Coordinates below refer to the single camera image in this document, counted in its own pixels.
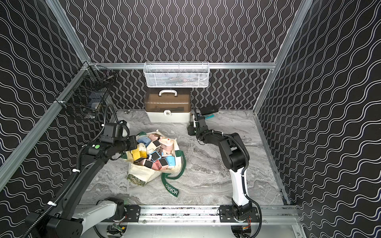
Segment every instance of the black wire mesh basket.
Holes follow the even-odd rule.
[[[116,77],[117,74],[110,69],[90,66],[65,100],[59,103],[68,115],[77,120],[96,119],[106,106]]]

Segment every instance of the gray marble surface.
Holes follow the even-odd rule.
[[[126,204],[231,204],[233,194],[229,171],[224,167],[218,147],[200,145],[195,136],[187,134],[185,123],[151,123],[144,111],[118,112],[118,119],[130,123],[131,134],[159,129],[170,138],[177,138],[187,160],[186,170],[179,179],[168,182],[179,189],[179,196],[165,189],[160,177],[145,186],[127,180],[130,163],[122,159],[109,161],[93,179],[80,204],[95,204],[113,196]],[[251,111],[220,111],[206,120],[209,129],[224,133],[237,132],[250,154],[247,170],[248,192],[259,204],[283,204]]]

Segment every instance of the cable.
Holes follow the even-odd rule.
[[[111,104],[108,104],[108,105],[106,106],[104,112],[103,112],[103,114],[104,114],[104,115],[103,115],[103,125],[106,125],[106,120],[107,120],[107,110],[108,110],[110,107],[111,107],[111,112],[112,112],[112,114],[113,114],[114,117],[115,117],[115,121],[116,121],[117,123],[119,123],[119,120],[118,120],[118,117],[117,117],[117,113],[116,113],[114,107],[113,107]],[[94,139],[92,139],[91,141],[95,141],[95,139],[97,139],[97,138],[102,134],[103,130],[104,130],[104,126],[102,127],[102,129],[101,129],[101,131],[98,133],[98,135],[96,135],[96,136],[94,137]]]
[[[93,227],[94,227],[95,233],[99,236],[99,238],[106,238],[106,237],[102,236],[102,234],[98,231],[98,229],[95,226],[93,226]]]
[[[111,157],[110,160],[113,160],[113,161],[118,160],[121,156],[122,156],[122,154],[120,154],[120,156],[119,156],[118,158],[116,158],[116,159],[113,159],[113,158]]]
[[[247,226],[243,227],[242,229],[245,230],[245,229],[249,228],[250,226],[251,226],[251,217],[249,216],[249,218],[247,219]]]
[[[261,208],[259,207],[259,204],[258,204],[256,201],[254,201],[253,199],[251,199],[251,198],[250,198],[249,196],[247,196],[247,195],[245,195],[245,197],[246,197],[250,202],[254,203],[254,204],[257,206],[257,208],[258,208],[258,214],[259,214],[259,224],[258,224],[258,228],[257,228],[256,232],[255,232],[252,236],[249,237],[249,238],[254,238],[254,237],[256,237],[256,236],[258,235],[258,233],[259,233],[259,231],[261,230],[261,227],[262,227],[262,211],[261,211]]]
[[[127,216],[128,216],[128,214],[126,214],[126,215],[124,216],[124,219],[123,219],[123,220],[121,220],[121,221],[119,222],[119,224],[118,224],[118,225],[120,225],[122,222],[124,222],[124,221],[127,219]]]
[[[76,164],[75,164],[75,169],[76,170],[80,170],[81,168],[81,153],[83,151],[85,147],[82,147],[78,154],[77,154],[77,160],[76,160]],[[74,184],[75,180],[77,179],[78,175],[79,175],[79,172],[76,171],[76,172],[73,172],[73,177],[71,178],[71,180],[69,181],[69,183],[67,184],[67,186],[65,187],[65,189],[61,192],[60,195],[57,196],[57,198],[53,201],[53,204],[58,204],[58,202],[65,196],[65,194],[67,193],[67,191],[70,189],[70,187]],[[26,238],[30,233],[31,231],[44,219],[44,217],[50,213],[50,211],[55,208],[55,205],[50,205],[48,207],[48,209],[46,209],[45,211],[43,211],[38,217],[37,219],[33,222],[33,224],[28,228],[28,230],[24,233],[24,235],[22,235],[22,238]]]

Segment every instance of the box handle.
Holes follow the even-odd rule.
[[[177,91],[173,89],[164,89],[159,92],[159,96],[162,95],[162,93],[174,93],[175,96],[177,96]]]

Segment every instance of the pink toy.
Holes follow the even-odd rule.
[[[161,149],[161,151],[160,151],[160,155],[161,155],[162,157],[167,157],[167,156],[170,156],[170,155],[172,155],[172,154],[171,154],[171,151]]]
[[[152,166],[154,170],[162,170],[168,168],[168,163],[165,159],[156,160]]]
[[[157,135],[155,135],[155,134],[148,135],[148,138],[150,138],[151,141],[155,141],[155,140],[159,139],[159,137]]]
[[[167,150],[167,151],[173,150],[173,140],[161,137],[159,139],[159,142],[161,144],[161,148],[163,148],[164,150]]]

